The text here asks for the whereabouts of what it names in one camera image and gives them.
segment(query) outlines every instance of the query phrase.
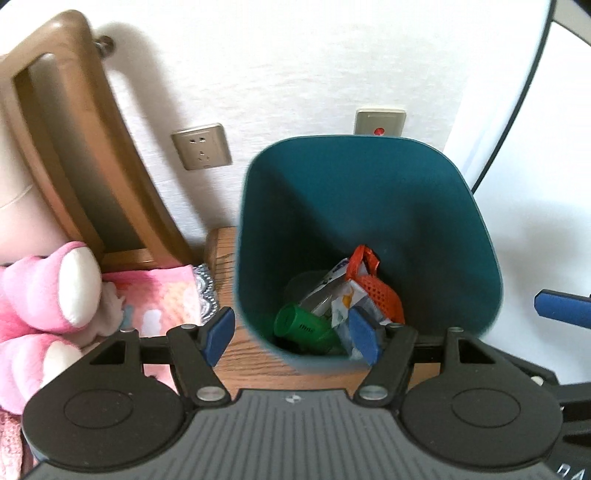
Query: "wooden table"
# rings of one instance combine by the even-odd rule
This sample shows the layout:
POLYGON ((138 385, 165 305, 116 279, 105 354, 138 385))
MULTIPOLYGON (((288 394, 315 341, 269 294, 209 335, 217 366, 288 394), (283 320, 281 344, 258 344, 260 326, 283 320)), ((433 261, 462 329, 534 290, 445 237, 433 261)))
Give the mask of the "wooden table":
MULTIPOLYGON (((235 262, 234 227, 222 228, 210 233, 207 239, 206 261, 215 278, 220 305, 233 307, 233 283, 235 262)), ((301 374, 279 358, 263 350, 253 339, 240 319, 236 333, 215 371, 234 396, 240 388, 264 388, 270 390, 317 390, 321 388, 345 388, 352 394, 367 371, 350 374, 301 374)), ((415 366, 411 385, 439 373, 439 364, 415 366)))

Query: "orange mesh bag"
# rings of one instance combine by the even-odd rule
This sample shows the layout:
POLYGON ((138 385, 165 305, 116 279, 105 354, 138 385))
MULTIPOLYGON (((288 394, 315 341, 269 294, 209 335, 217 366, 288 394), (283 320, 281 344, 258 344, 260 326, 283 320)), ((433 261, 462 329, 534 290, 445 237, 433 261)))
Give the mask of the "orange mesh bag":
POLYGON ((359 245, 349 260, 346 278, 355 280, 387 318, 396 323, 404 323, 400 297, 377 277, 378 265, 379 260, 373 250, 365 245, 359 245), (361 262, 365 263, 369 275, 359 275, 361 262))

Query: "metal screw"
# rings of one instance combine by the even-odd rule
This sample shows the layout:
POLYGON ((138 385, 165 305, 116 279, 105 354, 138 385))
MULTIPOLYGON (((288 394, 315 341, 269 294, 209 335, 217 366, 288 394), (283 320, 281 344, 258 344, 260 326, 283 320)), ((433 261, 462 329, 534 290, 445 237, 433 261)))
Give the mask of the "metal screw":
POLYGON ((197 398, 203 401, 218 401, 226 396, 226 391, 220 387, 201 387, 197 390, 197 398))
POLYGON ((110 57, 115 52, 115 40, 107 35, 101 35, 99 38, 96 38, 95 45, 102 59, 110 57))
POLYGON ((365 385, 359 389, 359 396, 369 401, 383 400, 388 396, 388 390, 381 385, 365 385))

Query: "blue gripper pad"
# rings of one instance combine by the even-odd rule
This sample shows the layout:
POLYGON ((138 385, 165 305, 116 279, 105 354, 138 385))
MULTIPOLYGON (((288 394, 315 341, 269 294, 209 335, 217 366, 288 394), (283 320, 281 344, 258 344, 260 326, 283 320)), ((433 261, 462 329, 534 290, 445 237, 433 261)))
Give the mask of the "blue gripper pad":
POLYGON ((199 328, 199 344, 205 361, 215 367, 234 336, 236 317, 229 307, 222 308, 211 320, 199 328))
POLYGON ((591 329, 591 299, 553 290, 535 296, 534 308, 541 317, 591 329))
POLYGON ((364 310, 353 307, 349 310, 349 333, 357 350, 361 352, 364 360, 370 365, 375 365, 382 354, 376 328, 381 325, 368 318, 364 310))

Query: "trash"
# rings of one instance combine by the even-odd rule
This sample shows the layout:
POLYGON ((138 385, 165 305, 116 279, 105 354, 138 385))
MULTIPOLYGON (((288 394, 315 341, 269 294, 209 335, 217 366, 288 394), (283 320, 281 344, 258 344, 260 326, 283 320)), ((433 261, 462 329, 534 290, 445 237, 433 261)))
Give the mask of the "trash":
POLYGON ((376 276, 378 265, 370 248, 358 246, 351 259, 336 264, 299 305, 290 303, 280 310, 274 323, 278 343, 298 353, 346 353, 350 359, 362 358, 349 333, 349 310, 353 306, 381 325, 404 322, 398 295, 376 276))
POLYGON ((359 245, 347 267, 347 280, 355 280, 369 295, 385 317, 396 323, 404 323, 402 302, 396 292, 378 278, 378 257, 366 245, 359 245), (366 266, 368 273, 361 270, 366 266))
POLYGON ((316 355, 343 353, 339 336, 330 327, 330 322, 295 304, 286 305, 279 311, 273 331, 279 338, 297 344, 303 352, 316 355))

